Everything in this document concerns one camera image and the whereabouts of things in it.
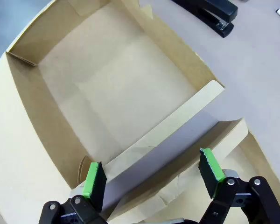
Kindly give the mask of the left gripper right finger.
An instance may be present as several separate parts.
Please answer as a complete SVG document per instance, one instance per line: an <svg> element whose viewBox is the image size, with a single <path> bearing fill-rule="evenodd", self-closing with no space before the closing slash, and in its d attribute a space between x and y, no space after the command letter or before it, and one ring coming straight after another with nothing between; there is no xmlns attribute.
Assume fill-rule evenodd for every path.
<svg viewBox="0 0 280 224"><path fill-rule="evenodd" d="M240 207L249 224L280 224L280 205L264 177L226 176L210 148L200 149L198 168L212 199L199 224L224 224L231 207Z"/></svg>

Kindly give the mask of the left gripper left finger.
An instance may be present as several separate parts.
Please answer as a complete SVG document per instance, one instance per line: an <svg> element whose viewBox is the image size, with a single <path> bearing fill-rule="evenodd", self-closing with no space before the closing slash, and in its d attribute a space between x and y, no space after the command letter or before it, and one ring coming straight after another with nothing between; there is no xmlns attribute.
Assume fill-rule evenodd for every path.
<svg viewBox="0 0 280 224"><path fill-rule="evenodd" d="M63 204L46 202L38 224L107 224L100 216L106 180L102 163L91 163L82 193L68 198Z"/></svg>

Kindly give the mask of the black stapler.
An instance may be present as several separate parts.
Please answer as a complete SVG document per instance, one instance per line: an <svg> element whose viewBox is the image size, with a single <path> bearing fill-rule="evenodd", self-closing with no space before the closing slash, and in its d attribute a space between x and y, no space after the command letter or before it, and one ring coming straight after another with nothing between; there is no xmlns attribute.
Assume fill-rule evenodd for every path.
<svg viewBox="0 0 280 224"><path fill-rule="evenodd" d="M238 7L229 0L171 0L204 22L222 38L234 28Z"/></svg>

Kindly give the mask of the large open cardboard box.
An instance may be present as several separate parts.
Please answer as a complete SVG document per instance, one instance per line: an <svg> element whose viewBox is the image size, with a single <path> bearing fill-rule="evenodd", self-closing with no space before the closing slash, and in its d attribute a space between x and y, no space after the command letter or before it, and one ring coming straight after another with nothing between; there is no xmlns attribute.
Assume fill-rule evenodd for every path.
<svg viewBox="0 0 280 224"><path fill-rule="evenodd" d="M0 58L0 221L37 224L85 156L110 181L224 91L139 0L52 0Z"/></svg>

